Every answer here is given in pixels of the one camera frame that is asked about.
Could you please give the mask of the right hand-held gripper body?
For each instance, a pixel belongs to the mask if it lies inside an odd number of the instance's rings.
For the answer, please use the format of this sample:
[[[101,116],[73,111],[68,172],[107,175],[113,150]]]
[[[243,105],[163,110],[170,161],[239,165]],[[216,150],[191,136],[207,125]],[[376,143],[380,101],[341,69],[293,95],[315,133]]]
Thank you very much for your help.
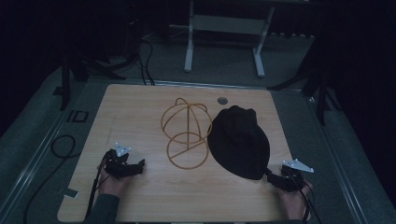
[[[313,174],[314,169],[295,159],[283,161],[280,172],[281,181],[279,188],[287,192],[293,192],[304,187],[302,172]]]

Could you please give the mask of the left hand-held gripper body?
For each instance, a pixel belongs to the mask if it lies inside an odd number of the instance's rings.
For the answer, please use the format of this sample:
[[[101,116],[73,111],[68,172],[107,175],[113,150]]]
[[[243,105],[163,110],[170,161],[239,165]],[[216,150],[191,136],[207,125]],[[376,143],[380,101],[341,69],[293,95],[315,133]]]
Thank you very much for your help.
[[[124,147],[116,143],[105,154],[105,171],[116,179],[138,175],[139,165],[127,163],[131,150],[130,147]]]

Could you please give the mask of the black bucket hat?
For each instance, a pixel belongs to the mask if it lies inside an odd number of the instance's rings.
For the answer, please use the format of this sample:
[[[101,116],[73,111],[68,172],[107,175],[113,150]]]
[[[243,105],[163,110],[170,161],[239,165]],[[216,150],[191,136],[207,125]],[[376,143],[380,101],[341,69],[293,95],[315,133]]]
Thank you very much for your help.
[[[253,109],[237,105],[222,109],[212,122],[207,143],[214,159],[227,171],[260,180],[270,159],[269,140]]]

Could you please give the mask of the person's left hand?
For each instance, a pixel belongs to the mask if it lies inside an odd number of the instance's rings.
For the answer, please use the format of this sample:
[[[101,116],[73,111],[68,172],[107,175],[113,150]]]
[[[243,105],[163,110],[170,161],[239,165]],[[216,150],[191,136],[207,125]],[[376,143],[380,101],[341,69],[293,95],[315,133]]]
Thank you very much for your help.
[[[128,189],[131,181],[131,176],[126,176],[121,179],[114,178],[109,175],[104,168],[101,169],[98,192],[100,194],[114,195],[120,198],[125,190]]]

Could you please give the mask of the black tripod stand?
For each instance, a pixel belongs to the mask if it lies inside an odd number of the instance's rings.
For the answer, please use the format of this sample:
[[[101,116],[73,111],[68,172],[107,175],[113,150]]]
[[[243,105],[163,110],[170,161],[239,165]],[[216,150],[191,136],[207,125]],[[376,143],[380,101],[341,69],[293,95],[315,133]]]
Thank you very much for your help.
[[[305,54],[296,74],[275,86],[268,87],[271,91],[280,91],[303,79],[306,80],[301,93],[304,97],[312,97],[318,93],[316,116],[321,125],[325,124],[326,95],[328,92],[330,71],[333,66],[334,51],[328,44],[313,43]]]
[[[116,75],[110,68],[101,65],[98,59],[82,51],[75,50],[66,44],[62,45],[61,53],[62,86],[55,90],[55,93],[62,96],[61,111],[67,108],[71,100],[70,73],[73,73],[77,81],[86,82],[89,78],[86,67],[89,66],[107,77],[124,80],[124,77]]]

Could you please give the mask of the white metal desk frame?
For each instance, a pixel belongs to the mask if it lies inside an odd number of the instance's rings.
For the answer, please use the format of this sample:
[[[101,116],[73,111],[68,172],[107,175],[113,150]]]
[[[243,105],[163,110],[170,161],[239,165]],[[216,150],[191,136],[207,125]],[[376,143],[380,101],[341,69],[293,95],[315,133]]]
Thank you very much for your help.
[[[252,49],[253,60],[258,77],[264,77],[264,67],[262,63],[262,47],[267,37],[269,27],[275,12],[274,7],[269,7],[266,18],[263,20],[209,16],[196,14],[194,12],[194,0],[190,0],[189,8],[189,25],[188,25],[188,45],[185,56],[184,71],[192,70],[193,61],[193,32],[194,31],[210,31],[223,32],[232,34],[258,35],[259,43]]]

